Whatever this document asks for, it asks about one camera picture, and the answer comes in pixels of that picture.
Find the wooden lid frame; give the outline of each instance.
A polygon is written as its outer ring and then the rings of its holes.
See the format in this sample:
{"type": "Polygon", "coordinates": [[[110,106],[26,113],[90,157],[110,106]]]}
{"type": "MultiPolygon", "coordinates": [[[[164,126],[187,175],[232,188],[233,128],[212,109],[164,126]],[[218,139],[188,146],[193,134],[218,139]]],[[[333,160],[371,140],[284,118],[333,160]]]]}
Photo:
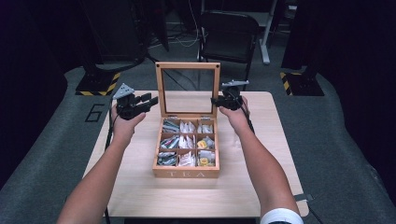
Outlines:
{"type": "Polygon", "coordinates": [[[218,98],[219,96],[219,73],[220,73],[220,63],[179,63],[179,62],[157,62],[155,63],[156,74],[157,74],[157,84],[159,92],[159,101],[161,106],[161,114],[163,117],[178,117],[178,118],[198,118],[198,117],[210,117],[215,118],[217,116],[217,108],[215,105],[211,105],[210,112],[185,112],[185,111],[170,111],[166,107],[166,97],[165,94],[176,94],[171,91],[165,93],[164,88],[164,70],[165,69],[197,69],[197,70],[213,70],[213,88],[212,88],[212,98],[218,98]]]}

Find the wooden tea box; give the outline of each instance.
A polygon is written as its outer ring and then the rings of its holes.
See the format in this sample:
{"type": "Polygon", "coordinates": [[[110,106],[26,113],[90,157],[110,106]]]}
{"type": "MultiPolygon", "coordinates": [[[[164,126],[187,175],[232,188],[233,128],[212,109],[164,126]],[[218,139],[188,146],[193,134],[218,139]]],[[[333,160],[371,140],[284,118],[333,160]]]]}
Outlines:
{"type": "Polygon", "coordinates": [[[210,100],[219,95],[219,70],[219,63],[156,63],[162,115],[152,165],[156,177],[219,176],[218,109],[210,100]],[[194,78],[204,84],[191,91],[194,78]]]}

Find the black chair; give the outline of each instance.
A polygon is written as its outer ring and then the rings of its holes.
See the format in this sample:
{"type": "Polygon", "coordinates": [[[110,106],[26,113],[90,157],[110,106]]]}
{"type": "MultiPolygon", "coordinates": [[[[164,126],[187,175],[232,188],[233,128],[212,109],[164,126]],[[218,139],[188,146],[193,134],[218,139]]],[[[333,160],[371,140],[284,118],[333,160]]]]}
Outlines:
{"type": "Polygon", "coordinates": [[[252,17],[223,11],[207,11],[200,18],[200,49],[203,58],[233,63],[245,63],[248,80],[251,60],[260,33],[259,24],[252,17]]]}

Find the chair backrest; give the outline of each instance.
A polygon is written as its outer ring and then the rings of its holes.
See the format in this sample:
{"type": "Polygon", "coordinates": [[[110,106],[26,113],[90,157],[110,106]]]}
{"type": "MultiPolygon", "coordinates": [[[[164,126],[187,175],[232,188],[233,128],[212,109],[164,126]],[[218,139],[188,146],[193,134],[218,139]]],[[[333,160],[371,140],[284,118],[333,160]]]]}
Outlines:
{"type": "Polygon", "coordinates": [[[206,11],[200,18],[201,26],[208,32],[217,30],[223,32],[249,33],[256,35],[259,32],[259,24],[248,15],[223,12],[206,11]]]}

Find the human hand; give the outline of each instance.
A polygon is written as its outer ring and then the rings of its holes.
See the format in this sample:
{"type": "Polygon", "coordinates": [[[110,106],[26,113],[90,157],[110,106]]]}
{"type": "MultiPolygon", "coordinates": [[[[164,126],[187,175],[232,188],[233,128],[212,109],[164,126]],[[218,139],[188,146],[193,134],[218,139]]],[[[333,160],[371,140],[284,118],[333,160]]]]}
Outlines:
{"type": "MultiPolygon", "coordinates": [[[[242,107],[245,109],[247,113],[248,112],[248,99],[242,96],[242,100],[244,103],[242,103],[242,107]]],[[[235,130],[236,133],[242,132],[245,129],[249,129],[248,126],[248,119],[245,116],[244,111],[239,108],[237,110],[231,110],[228,108],[225,108],[223,106],[219,107],[219,111],[227,116],[228,121],[230,121],[231,126],[235,130]]]]}
{"type": "Polygon", "coordinates": [[[113,119],[113,142],[120,143],[127,147],[134,135],[134,127],[146,117],[146,113],[141,113],[133,119],[122,119],[117,113],[117,106],[111,109],[111,118],[113,119]]]}

